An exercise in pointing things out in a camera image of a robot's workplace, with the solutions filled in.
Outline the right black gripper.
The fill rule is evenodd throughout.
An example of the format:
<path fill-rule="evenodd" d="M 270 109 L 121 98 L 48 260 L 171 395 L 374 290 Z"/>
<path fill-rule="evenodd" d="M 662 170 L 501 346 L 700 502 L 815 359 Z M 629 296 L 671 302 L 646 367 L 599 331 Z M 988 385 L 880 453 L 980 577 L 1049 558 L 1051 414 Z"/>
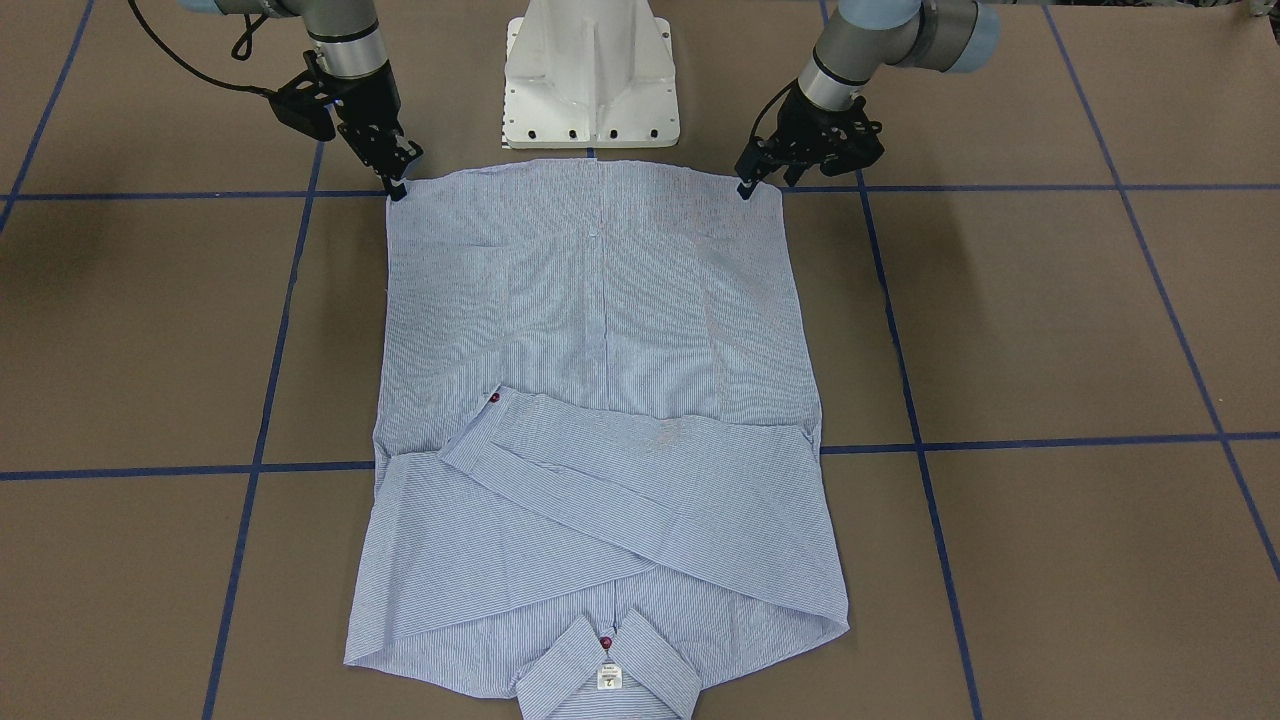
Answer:
<path fill-rule="evenodd" d="M 275 118 L 316 141 L 340 136 L 362 164 L 388 181 L 388 199 L 403 200 L 408 193 L 404 174 L 422 156 L 422 147 L 404 136 L 390 63 L 344 78 L 323 69 L 315 50 L 306 51 L 303 60 L 306 68 L 268 99 Z"/>

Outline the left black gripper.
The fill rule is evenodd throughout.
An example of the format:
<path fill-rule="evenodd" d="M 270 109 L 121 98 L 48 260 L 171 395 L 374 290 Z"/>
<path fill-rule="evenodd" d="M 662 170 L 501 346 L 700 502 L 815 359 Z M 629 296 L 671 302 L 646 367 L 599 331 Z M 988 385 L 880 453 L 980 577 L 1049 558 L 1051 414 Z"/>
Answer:
<path fill-rule="evenodd" d="M 756 115 L 735 163 L 737 193 L 749 201 L 765 178 L 783 172 L 794 187 L 812 168 L 836 177 L 874 165 L 884 154 L 883 126 L 868 118 L 867 100 L 856 95 L 850 108 L 827 110 L 796 85 L 787 85 Z"/>

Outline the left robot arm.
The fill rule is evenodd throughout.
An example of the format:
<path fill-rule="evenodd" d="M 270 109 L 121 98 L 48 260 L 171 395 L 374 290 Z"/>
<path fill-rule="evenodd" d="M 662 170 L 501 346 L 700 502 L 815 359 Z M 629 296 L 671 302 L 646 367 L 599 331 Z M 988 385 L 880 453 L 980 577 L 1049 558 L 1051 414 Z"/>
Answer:
<path fill-rule="evenodd" d="M 884 154 L 864 88 L 883 67 L 972 73 L 995 55 L 996 10 L 980 1 L 840 1 L 795 79 L 753 122 L 735 164 L 749 200 L 776 172 L 794 187 L 810 169 L 838 177 Z"/>

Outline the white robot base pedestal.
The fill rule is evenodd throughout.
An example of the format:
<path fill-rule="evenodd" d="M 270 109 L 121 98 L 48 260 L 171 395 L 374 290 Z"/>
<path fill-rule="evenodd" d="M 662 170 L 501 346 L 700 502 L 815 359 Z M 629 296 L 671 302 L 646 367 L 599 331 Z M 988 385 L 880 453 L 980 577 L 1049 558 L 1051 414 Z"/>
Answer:
<path fill-rule="evenodd" d="M 671 26 L 648 1 L 531 1 L 506 27 L 504 79 L 507 149 L 680 141 Z"/>

